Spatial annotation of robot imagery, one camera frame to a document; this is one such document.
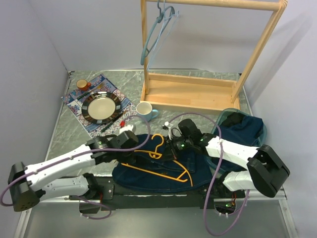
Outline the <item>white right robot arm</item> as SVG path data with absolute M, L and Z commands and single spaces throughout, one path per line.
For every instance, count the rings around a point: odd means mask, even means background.
M 268 145 L 245 146 L 222 139 L 220 135 L 201 133 L 191 119 L 178 124 L 180 136 L 169 135 L 167 143 L 175 156 L 186 149 L 210 158 L 219 158 L 243 168 L 228 172 L 217 185 L 221 197 L 229 197 L 237 190 L 257 190 L 273 198 L 290 176 L 290 170 Z

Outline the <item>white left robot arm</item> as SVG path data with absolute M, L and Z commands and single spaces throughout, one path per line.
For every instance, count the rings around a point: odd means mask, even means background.
M 101 191 L 93 174 L 69 174 L 115 159 L 127 159 L 139 140 L 130 130 L 119 135 L 97 136 L 71 152 L 33 165 L 11 167 L 8 178 L 14 211 L 30 209 L 39 202 L 61 196 L 95 198 Z

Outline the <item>dark denim skirt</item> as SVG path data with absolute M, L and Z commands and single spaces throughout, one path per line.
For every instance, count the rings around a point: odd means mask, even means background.
M 212 179 L 205 156 L 189 149 L 173 158 L 167 138 L 150 136 L 147 143 L 133 153 L 135 163 L 119 163 L 112 171 L 120 186 L 144 192 L 176 193 L 197 189 Z

